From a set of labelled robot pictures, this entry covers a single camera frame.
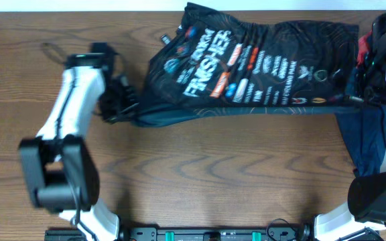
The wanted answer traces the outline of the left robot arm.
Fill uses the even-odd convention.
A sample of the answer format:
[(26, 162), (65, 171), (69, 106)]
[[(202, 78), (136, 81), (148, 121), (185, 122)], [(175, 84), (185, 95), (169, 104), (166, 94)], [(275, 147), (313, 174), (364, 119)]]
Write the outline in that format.
[(99, 173), (85, 138), (96, 108), (106, 123), (130, 121), (138, 105), (135, 89), (126, 75), (113, 75), (118, 53), (106, 42), (65, 60), (55, 44), (43, 43), (42, 50), (63, 65), (62, 87), (43, 127), (34, 138), (22, 139), (18, 151), (33, 206), (70, 223), (48, 229), (44, 238), (129, 240), (120, 217), (99, 197)]

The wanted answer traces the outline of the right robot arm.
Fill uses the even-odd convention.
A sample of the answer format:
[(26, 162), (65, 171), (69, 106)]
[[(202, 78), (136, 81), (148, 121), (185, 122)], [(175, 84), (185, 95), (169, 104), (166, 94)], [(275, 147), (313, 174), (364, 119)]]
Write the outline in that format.
[(378, 16), (360, 41), (355, 114), (340, 114), (337, 121), (357, 176), (347, 201), (314, 218), (300, 232), (304, 240), (379, 240), (386, 230), (386, 13)]

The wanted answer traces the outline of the black printed cycling jersey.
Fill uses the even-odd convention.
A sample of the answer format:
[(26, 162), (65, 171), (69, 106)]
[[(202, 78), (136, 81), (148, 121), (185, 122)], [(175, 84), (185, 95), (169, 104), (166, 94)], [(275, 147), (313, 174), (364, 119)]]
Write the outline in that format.
[(135, 124), (347, 111), (358, 33), (329, 21), (249, 23), (189, 3), (176, 37), (150, 60)]

